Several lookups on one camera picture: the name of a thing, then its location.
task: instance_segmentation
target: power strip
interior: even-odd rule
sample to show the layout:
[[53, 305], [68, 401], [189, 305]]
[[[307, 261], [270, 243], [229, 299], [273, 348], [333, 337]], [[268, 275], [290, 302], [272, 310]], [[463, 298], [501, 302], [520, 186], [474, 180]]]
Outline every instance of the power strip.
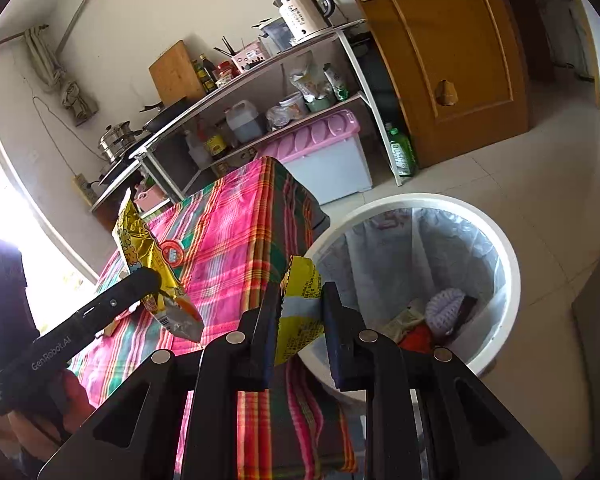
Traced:
[[91, 184], [89, 184], [89, 181], [84, 177], [83, 174], [78, 174], [74, 176], [72, 178], [72, 182], [74, 183], [74, 186], [77, 187], [78, 191], [80, 192], [80, 195], [82, 196], [84, 201], [87, 204], [89, 204], [89, 206], [92, 206], [96, 203], [98, 195], [93, 190]]

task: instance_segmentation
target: human hand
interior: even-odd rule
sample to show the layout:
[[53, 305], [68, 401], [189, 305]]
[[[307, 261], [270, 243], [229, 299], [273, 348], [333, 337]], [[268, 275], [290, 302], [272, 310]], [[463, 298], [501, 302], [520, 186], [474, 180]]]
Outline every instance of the human hand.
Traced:
[[[69, 433], [75, 433], [95, 411], [95, 408], [90, 405], [87, 392], [78, 382], [78, 378], [69, 370], [62, 371], [62, 386], [68, 400], [68, 409], [64, 414], [62, 424]], [[58, 445], [37, 430], [23, 414], [11, 412], [7, 417], [20, 445], [30, 455], [46, 462], [58, 450]], [[49, 435], [60, 440], [58, 430], [51, 422], [39, 417], [34, 421]]]

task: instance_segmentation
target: green bottle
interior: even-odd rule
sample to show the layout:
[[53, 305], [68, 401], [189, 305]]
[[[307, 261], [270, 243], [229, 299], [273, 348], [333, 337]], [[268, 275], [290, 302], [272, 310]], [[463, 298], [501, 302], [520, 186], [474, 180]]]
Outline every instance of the green bottle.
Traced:
[[394, 155], [395, 165], [398, 167], [398, 174], [400, 176], [413, 176], [416, 173], [416, 158], [409, 137], [398, 128], [394, 128], [391, 123], [385, 124], [384, 129], [387, 130], [389, 135], [391, 152]]

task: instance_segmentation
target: tiled floor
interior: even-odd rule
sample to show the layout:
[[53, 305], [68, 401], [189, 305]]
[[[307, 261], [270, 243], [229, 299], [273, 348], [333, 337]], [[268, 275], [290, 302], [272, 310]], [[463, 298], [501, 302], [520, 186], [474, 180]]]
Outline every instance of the tiled floor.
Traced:
[[600, 111], [568, 79], [532, 92], [526, 134], [427, 168], [397, 187], [379, 153], [370, 191], [323, 206], [332, 222], [378, 198], [436, 192], [491, 216], [520, 263], [514, 329], [484, 382], [573, 479], [590, 457], [589, 399], [571, 301], [600, 257]]

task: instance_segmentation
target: pink lid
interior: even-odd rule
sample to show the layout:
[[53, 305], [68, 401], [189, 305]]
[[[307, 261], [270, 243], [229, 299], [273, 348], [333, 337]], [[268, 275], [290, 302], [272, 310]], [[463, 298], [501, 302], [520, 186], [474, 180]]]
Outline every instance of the pink lid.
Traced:
[[280, 162], [290, 162], [348, 139], [359, 131], [355, 115], [350, 110], [340, 110], [275, 140], [261, 148], [258, 156], [272, 156]]

